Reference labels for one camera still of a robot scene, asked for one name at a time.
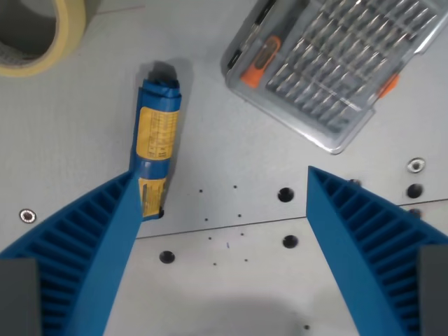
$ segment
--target yellow label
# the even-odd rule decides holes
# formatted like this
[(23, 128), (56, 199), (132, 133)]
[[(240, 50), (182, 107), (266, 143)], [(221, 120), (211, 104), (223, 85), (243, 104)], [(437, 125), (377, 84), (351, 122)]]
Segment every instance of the yellow label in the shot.
[(137, 154), (148, 160), (166, 160), (172, 156), (179, 112), (140, 110)]
[(145, 178), (139, 178), (143, 217), (159, 214), (165, 181), (165, 178), (161, 178), (160, 180), (147, 180)]

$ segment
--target metal surface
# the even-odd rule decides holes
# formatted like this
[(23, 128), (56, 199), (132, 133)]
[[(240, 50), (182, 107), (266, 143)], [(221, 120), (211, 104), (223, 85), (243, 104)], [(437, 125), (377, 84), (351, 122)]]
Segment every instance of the metal surface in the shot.
[(407, 170), (410, 173), (416, 174), (421, 172), (423, 169), (425, 169), (426, 162), (421, 157), (416, 157), (409, 161), (407, 164)]
[[(425, 221), (448, 233), (447, 201), (417, 207)], [(288, 235), (298, 238), (295, 248), (282, 244)], [(169, 265), (159, 260), (166, 250), (176, 256)], [(357, 334), (306, 219), (138, 239), (105, 332)]]
[[(0, 246), (32, 228), (18, 216), (23, 206), (42, 221), (126, 171), (137, 88), (154, 61), (174, 66), (183, 105), (164, 216), (144, 223), (140, 237), (304, 216), (308, 165), (396, 204), (448, 198), (447, 31), (331, 156), (226, 88), (219, 62), (253, 5), (171, 0), (98, 15), (73, 57), (39, 76), (0, 78)], [(409, 174), (415, 157), (431, 164)], [(417, 199), (406, 196), (413, 183), (424, 186)], [(282, 188), (293, 200), (279, 201)]]

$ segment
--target gray block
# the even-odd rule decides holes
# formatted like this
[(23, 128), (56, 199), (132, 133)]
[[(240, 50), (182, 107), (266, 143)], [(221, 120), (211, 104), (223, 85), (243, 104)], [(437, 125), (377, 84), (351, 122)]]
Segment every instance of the gray block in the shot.
[(421, 335), (448, 335), (448, 245), (422, 247), (417, 267)]
[(39, 271), (35, 259), (0, 260), (0, 335), (42, 335)]

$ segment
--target hole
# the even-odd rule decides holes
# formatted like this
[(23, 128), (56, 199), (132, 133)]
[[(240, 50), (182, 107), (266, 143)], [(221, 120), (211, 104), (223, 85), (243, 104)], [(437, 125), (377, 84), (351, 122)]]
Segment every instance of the hole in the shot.
[(280, 202), (291, 202), (294, 198), (294, 190), (292, 190), (291, 188), (282, 188), (277, 194), (277, 197), (279, 198)]
[(23, 223), (32, 224), (36, 221), (36, 213), (29, 209), (23, 209), (19, 213), (19, 217)]
[(171, 251), (163, 251), (159, 255), (159, 259), (164, 264), (171, 264), (176, 259), (176, 256)]
[(420, 209), (410, 209), (409, 213), (412, 214), (415, 218), (421, 218), (421, 210)]
[(406, 195), (409, 198), (418, 198), (421, 194), (423, 194), (423, 186), (418, 183), (410, 185), (406, 190)]
[(289, 235), (283, 238), (283, 246), (287, 249), (294, 249), (299, 244), (299, 239), (296, 236)]

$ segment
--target plastic case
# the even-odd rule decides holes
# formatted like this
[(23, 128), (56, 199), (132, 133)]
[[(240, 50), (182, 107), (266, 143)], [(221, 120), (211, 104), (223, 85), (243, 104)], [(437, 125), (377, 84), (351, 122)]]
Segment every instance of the plastic case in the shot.
[(388, 83), (444, 26), (448, 1), (302, 1), (301, 13), (279, 39), (280, 48), (266, 62), (259, 84), (242, 81), (260, 61), (260, 53), (272, 48), (267, 41), (277, 27), (297, 8), (296, 1), (271, 0), (251, 14), (251, 26), (243, 26), (235, 47), (230, 46), (226, 83), (262, 111), (338, 154), (372, 116)]

